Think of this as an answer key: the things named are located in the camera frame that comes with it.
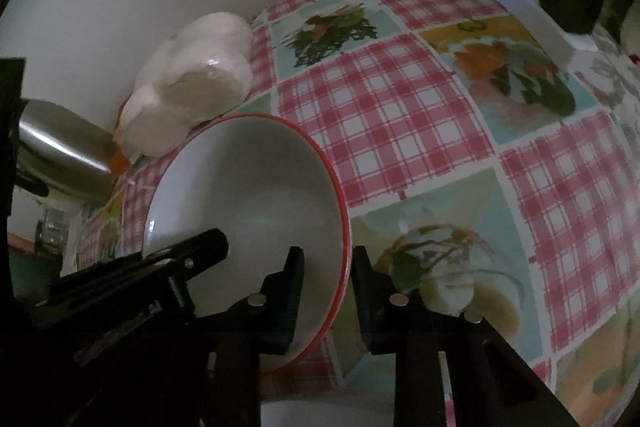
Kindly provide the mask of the orange patterned packet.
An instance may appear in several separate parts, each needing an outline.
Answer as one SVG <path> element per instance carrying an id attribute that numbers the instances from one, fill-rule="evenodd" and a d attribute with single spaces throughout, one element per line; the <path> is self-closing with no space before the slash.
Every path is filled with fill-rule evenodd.
<path id="1" fill-rule="evenodd" d="M 128 102 L 128 98 L 125 98 L 120 104 L 116 121 L 114 124 L 114 129 L 112 133 L 112 139 L 115 144 L 115 152 L 111 156 L 111 158 L 107 161 L 108 168 L 110 168 L 111 178 L 113 180 L 118 179 L 120 176 L 125 174 L 127 170 L 131 166 L 131 162 L 129 158 L 124 154 L 122 148 L 119 146 L 119 139 L 122 132 L 120 132 L 120 120 L 122 119 L 122 111 L 124 110 L 125 105 Z"/>

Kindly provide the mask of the checkered fruit tablecloth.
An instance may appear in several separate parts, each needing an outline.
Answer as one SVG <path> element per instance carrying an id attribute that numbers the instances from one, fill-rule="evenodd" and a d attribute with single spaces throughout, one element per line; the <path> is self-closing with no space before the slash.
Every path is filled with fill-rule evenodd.
<path id="1" fill-rule="evenodd" d="M 440 311 L 485 307 L 580 425 L 619 421 L 639 382 L 639 69 L 611 36 L 563 72 L 496 0 L 283 0 L 247 23 L 233 112 L 316 142 L 352 241 Z M 125 154 L 76 269 L 142 245 L 176 154 Z"/>

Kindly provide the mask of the plain white bowl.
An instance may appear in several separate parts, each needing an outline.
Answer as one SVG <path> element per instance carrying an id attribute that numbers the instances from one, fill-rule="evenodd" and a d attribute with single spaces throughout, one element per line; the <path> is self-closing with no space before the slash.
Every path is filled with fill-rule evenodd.
<path id="1" fill-rule="evenodd" d="M 262 403 L 263 426 L 391 426 L 393 402 L 374 395 L 318 395 Z"/>

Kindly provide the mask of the white power strip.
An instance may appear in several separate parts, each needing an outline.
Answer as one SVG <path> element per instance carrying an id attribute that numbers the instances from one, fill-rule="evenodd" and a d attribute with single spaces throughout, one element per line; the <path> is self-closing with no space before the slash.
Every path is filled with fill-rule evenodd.
<path id="1" fill-rule="evenodd" d="M 544 12 L 539 0 L 497 0 L 532 35 L 563 72 L 587 68 L 599 51 L 590 36 L 569 34 Z"/>

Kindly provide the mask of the white toilet paper pack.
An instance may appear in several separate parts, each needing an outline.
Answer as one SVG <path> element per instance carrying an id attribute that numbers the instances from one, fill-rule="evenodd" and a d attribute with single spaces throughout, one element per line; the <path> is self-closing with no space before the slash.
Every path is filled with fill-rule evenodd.
<path id="1" fill-rule="evenodd" d="M 252 28 L 230 12 L 204 15 L 156 50 L 122 106 L 115 140 L 126 155 L 160 157 L 250 93 Z"/>

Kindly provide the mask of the red rimmed white bowl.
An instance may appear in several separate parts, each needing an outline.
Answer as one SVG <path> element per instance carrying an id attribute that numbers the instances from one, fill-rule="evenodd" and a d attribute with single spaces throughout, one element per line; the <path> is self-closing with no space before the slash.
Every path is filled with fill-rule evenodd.
<path id="1" fill-rule="evenodd" d="M 190 280 L 199 317 L 256 293 L 303 249 L 305 275 L 295 335 L 285 355 L 263 355 L 265 372 L 301 360 L 326 335 L 350 268 L 345 197 L 326 155 L 299 127 L 265 114 L 216 121 L 180 148 L 152 197 L 145 256 L 211 228 L 229 242 L 224 261 Z"/>

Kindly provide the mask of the stainless steel thermos jug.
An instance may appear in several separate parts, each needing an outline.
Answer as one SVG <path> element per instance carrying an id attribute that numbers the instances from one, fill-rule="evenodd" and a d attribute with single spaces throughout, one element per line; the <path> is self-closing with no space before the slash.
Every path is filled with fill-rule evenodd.
<path id="1" fill-rule="evenodd" d="M 26 100 L 18 123 L 17 167 L 83 202 L 103 205 L 114 178 L 108 162 L 116 143 L 102 128 L 48 101 Z"/>

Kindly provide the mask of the glass jar with dark lid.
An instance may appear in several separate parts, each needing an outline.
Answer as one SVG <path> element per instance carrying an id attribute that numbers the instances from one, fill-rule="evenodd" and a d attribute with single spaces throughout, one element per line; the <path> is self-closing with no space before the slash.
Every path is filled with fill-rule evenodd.
<path id="1" fill-rule="evenodd" d="M 49 206 L 44 207 L 43 215 L 35 229 L 34 251 L 46 257 L 63 257 L 70 237 L 72 215 Z"/>

